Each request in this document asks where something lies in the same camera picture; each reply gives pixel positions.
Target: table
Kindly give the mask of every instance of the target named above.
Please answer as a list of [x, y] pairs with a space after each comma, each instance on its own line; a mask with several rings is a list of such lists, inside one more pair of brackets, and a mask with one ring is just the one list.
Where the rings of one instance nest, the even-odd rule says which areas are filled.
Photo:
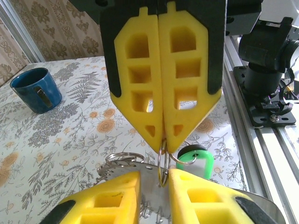
[[[35, 63], [23, 71], [36, 67], [50, 71], [63, 100], [38, 115], [9, 84], [0, 88], [0, 224], [39, 223], [64, 197], [91, 187], [111, 153], [140, 153], [157, 164], [110, 100], [104, 57]], [[247, 190], [224, 97], [186, 141], [213, 153], [212, 181]]]

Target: wallpaper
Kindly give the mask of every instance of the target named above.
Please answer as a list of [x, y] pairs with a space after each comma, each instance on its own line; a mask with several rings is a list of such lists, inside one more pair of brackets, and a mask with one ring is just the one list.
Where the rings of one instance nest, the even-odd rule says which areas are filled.
[[0, 19], [0, 86], [27, 64], [29, 60]]
[[100, 27], [68, 0], [10, 0], [46, 61], [102, 56]]

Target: blue ceramic mug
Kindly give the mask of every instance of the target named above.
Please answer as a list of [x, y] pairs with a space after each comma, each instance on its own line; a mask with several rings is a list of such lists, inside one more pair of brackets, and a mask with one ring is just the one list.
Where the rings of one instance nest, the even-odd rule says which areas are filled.
[[14, 78], [10, 87], [35, 113], [45, 113], [60, 104], [62, 95], [45, 68], [28, 70]]

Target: keychain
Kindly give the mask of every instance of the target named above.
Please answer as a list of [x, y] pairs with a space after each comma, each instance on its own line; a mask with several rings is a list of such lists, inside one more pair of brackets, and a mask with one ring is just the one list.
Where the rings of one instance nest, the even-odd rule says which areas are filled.
[[184, 167], [182, 164], [177, 162], [177, 168], [209, 180], [211, 178], [214, 165], [213, 155], [201, 145], [188, 145], [182, 148], [178, 153], [178, 159], [182, 162], [192, 162], [194, 158], [196, 158], [196, 161], [205, 161], [204, 167], [202, 164], [201, 166], [200, 164], [197, 164], [197, 162], [188, 167]]

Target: metal plate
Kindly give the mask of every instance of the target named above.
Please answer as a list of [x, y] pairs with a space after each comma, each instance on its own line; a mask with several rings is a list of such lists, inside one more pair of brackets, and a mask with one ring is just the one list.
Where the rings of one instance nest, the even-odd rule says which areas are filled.
[[[105, 164], [102, 167], [103, 170], [104, 172], [98, 170], [98, 173], [105, 180], [112, 180], [123, 174], [139, 171], [142, 191], [140, 224], [171, 224], [168, 185], [165, 188], [160, 187], [157, 166], [134, 161], [112, 161], [109, 165]], [[237, 191], [248, 195], [278, 224], [285, 224], [285, 219], [275, 203], [250, 192]]]

